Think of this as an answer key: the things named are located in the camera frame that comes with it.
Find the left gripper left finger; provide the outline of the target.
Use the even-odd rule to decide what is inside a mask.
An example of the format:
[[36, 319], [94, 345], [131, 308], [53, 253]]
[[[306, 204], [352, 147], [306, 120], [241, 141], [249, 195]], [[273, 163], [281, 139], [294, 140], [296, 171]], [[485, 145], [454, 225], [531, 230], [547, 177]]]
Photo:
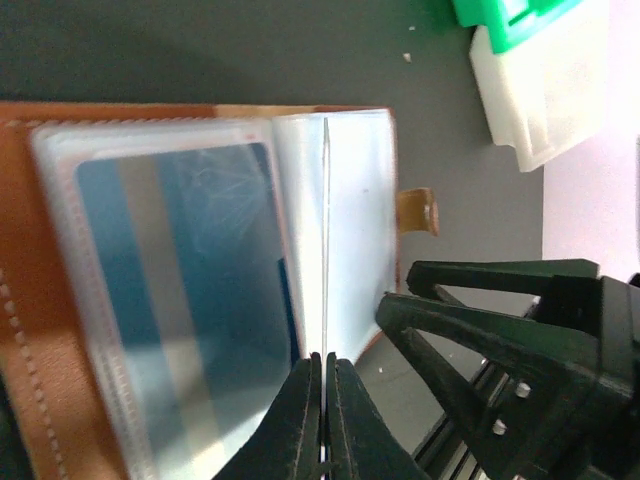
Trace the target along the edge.
[[218, 472], [218, 479], [320, 479], [322, 364], [298, 361], [254, 434]]

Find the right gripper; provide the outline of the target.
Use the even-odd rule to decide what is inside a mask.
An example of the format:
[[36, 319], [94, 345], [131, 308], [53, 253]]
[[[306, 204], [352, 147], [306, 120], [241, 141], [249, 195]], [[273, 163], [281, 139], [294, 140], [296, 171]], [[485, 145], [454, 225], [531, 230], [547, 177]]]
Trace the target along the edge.
[[[639, 286], [586, 259], [416, 261], [376, 321], [491, 479], [639, 476]], [[540, 298], [531, 318], [444, 287]]]

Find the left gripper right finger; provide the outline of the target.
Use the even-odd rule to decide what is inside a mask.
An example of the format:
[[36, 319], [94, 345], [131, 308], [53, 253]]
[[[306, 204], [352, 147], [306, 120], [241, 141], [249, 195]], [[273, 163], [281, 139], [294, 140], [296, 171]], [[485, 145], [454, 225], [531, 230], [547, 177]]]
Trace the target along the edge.
[[330, 479], [426, 479], [394, 438], [353, 364], [327, 357], [326, 422]]

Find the brown leather card holder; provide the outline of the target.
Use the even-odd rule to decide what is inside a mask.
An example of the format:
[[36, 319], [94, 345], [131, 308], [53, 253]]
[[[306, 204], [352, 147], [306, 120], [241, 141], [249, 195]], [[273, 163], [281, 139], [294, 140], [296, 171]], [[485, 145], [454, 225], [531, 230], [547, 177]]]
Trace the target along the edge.
[[439, 232], [386, 108], [3, 102], [3, 478], [212, 479]]

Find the white bin with blue cards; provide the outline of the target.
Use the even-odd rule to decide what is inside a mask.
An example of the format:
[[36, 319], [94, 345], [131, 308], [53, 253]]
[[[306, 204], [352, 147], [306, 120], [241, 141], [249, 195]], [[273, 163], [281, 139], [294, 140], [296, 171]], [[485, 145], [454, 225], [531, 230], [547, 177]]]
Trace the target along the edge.
[[470, 60], [492, 140], [531, 172], [592, 137], [605, 117], [609, 4], [581, 1], [541, 32], [495, 53], [476, 28]]

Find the blue credit card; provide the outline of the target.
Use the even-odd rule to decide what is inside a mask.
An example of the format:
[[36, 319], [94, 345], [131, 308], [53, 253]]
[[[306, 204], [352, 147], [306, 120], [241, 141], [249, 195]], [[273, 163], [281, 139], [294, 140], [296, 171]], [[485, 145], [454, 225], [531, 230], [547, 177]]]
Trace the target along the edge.
[[267, 146], [92, 160], [75, 177], [155, 452], [233, 454], [299, 356]]

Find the green bin with black cards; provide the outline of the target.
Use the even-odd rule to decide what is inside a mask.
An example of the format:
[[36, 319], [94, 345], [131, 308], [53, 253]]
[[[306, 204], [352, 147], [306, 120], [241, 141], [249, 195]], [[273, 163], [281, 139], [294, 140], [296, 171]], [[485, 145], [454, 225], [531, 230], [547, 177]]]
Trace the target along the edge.
[[508, 52], [572, 10], [581, 0], [453, 0], [458, 23], [483, 26], [492, 51]]

